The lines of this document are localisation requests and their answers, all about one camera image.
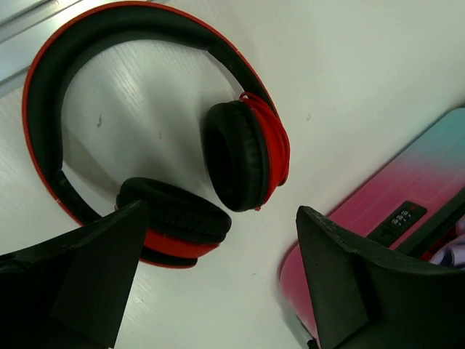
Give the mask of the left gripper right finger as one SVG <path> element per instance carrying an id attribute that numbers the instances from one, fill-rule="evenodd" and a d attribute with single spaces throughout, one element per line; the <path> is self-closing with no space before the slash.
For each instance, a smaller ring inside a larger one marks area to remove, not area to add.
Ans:
<path id="1" fill-rule="evenodd" d="M 322 348 L 462 348 L 464 272 L 424 262 L 296 213 Z"/>

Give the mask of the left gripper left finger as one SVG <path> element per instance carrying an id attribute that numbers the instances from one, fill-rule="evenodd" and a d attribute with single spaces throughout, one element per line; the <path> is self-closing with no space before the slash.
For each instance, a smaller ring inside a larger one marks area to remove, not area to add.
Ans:
<path id="1" fill-rule="evenodd" d="M 136 201 L 1 256 L 2 348 L 113 348 L 148 224 Z"/>

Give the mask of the red cartoon print garment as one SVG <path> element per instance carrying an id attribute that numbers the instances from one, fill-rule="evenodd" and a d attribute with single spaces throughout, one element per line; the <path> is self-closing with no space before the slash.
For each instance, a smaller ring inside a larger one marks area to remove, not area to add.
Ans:
<path id="1" fill-rule="evenodd" d="M 464 269 L 464 218 L 462 217 L 422 257 L 447 268 Z"/>

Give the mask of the red and black headphones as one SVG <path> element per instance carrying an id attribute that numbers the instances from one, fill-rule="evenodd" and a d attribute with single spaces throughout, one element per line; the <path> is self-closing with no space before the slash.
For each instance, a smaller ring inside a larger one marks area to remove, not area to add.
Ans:
<path id="1" fill-rule="evenodd" d="M 234 44 L 201 19 L 147 1 L 120 1 L 87 10 L 69 20 L 43 44 L 23 89 L 23 129 L 29 154 L 50 195 L 77 223 L 99 215 L 70 184 L 62 169 L 61 110 L 77 72 L 111 46 L 159 39 L 203 50 L 218 60 L 242 88 L 237 100 L 210 107 L 201 127 L 204 161 L 216 206 L 159 180 L 123 182 L 116 208 L 144 201 L 150 220 L 140 259 L 165 268 L 191 268 L 226 238 L 229 211 L 260 210 L 286 183 L 290 141 L 258 74 Z"/>

